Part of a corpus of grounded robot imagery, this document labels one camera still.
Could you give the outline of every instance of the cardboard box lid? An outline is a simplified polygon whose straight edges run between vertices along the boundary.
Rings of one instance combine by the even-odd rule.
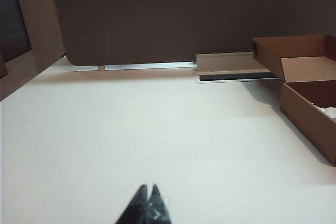
[[[284,82],[336,80],[336,38],[254,38],[254,58]]]

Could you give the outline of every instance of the cardboard divider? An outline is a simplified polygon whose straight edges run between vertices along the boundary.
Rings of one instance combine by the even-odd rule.
[[[336,80],[336,61],[325,57],[282,58],[286,82]]]
[[[330,59],[336,60],[336,38],[326,35],[324,38],[325,55]]]

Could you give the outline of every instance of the open cardboard box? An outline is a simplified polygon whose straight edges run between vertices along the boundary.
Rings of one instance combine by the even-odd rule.
[[[336,107],[336,38],[254,38],[254,58],[280,77],[280,109],[336,165],[336,119],[313,104]]]

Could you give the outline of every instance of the gray wall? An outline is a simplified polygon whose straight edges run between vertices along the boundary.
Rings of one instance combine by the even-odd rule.
[[[336,35],[336,0],[55,0],[76,65],[193,61],[258,36]]]
[[[0,50],[5,61],[30,50],[18,0],[0,0]]]

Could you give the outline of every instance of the white table surface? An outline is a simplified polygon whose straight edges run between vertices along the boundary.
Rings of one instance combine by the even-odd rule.
[[[113,224],[153,183],[174,224],[336,223],[336,170],[279,111],[278,81],[76,69],[1,102],[2,224]]]

